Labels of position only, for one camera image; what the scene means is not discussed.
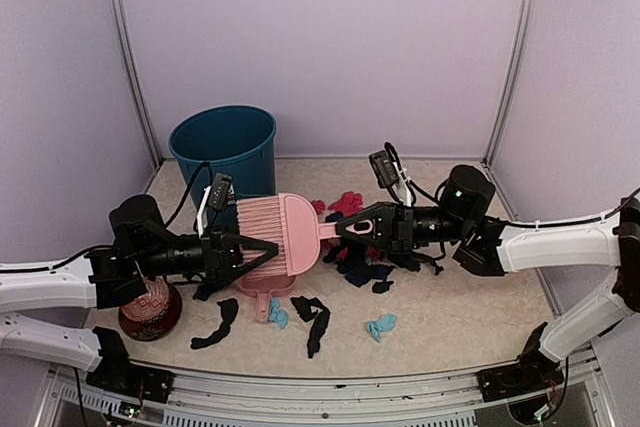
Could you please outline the pink plastic dustpan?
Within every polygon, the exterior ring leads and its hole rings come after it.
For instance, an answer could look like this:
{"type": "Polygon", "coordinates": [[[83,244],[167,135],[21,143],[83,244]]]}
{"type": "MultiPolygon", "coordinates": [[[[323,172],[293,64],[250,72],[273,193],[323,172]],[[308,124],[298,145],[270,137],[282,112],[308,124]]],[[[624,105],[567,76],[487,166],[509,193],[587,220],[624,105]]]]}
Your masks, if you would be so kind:
{"type": "Polygon", "coordinates": [[[256,277],[247,274],[237,280],[235,286],[245,296],[255,299],[255,319],[265,323],[269,319],[271,299],[290,293],[296,281],[295,277],[287,275],[256,277]]]}

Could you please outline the pink plastic hand brush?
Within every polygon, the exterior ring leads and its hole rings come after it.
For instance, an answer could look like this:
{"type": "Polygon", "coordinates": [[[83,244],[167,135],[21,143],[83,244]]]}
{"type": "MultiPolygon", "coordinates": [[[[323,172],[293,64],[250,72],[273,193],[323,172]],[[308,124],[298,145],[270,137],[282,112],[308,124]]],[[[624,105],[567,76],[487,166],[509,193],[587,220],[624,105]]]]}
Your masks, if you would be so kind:
{"type": "Polygon", "coordinates": [[[338,236],[334,222],[321,223],[312,204],[297,194],[278,194],[237,203],[240,234],[273,242],[278,254],[252,270],[252,280],[305,273],[317,262],[321,242],[338,236]]]}

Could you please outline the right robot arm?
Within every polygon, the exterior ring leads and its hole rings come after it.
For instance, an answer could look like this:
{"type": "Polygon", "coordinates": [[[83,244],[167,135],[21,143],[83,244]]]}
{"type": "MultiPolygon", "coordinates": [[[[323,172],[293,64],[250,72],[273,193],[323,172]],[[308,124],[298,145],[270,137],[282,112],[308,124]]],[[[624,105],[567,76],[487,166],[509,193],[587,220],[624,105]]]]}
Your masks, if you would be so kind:
{"type": "Polygon", "coordinates": [[[339,220],[339,236],[387,256],[431,243],[457,244],[454,260],[467,272],[501,277],[529,269],[604,266],[604,281],[569,311],[531,334],[513,366],[523,391],[546,379],[551,365],[639,310],[639,201],[634,195],[609,212],[551,223],[513,223],[488,216],[494,185],[477,168],[457,165],[433,207],[378,202],[339,220]]]}

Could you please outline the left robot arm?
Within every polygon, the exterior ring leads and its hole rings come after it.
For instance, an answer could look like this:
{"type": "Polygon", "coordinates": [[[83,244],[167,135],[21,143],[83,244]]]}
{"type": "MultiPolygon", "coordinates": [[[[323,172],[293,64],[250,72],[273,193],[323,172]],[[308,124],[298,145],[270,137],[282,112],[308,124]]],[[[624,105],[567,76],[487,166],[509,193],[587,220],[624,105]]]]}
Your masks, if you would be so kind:
{"type": "Polygon", "coordinates": [[[277,244],[225,229],[176,235],[147,194],[124,201],[109,215],[110,245],[89,247],[61,261],[1,267],[1,350],[85,372],[99,367],[121,392],[140,381],[120,335],[111,329],[73,329],[27,317],[56,307],[108,309],[146,294],[145,281],[192,274],[228,284],[279,253],[277,244]]]}

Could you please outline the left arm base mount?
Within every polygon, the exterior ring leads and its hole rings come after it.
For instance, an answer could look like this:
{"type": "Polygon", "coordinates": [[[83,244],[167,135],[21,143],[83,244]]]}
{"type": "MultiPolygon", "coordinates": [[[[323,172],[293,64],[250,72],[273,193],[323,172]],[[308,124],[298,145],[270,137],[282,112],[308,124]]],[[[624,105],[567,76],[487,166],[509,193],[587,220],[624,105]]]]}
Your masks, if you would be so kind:
{"type": "Polygon", "coordinates": [[[167,403],[174,381],[172,372],[132,363],[115,330],[94,327],[92,333],[99,341],[99,363],[86,374],[88,385],[142,401],[167,403]]]}

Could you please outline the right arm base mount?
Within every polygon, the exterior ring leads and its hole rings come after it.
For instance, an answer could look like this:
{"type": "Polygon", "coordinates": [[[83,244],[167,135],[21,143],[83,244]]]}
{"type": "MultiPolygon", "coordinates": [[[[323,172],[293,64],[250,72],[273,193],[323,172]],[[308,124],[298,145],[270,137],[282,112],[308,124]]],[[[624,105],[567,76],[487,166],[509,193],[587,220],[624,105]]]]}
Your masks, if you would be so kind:
{"type": "Polygon", "coordinates": [[[544,322],[533,330],[515,361],[477,373],[484,402],[524,395],[564,382],[560,362],[550,360],[540,351],[540,339],[547,325],[544,322]]]}

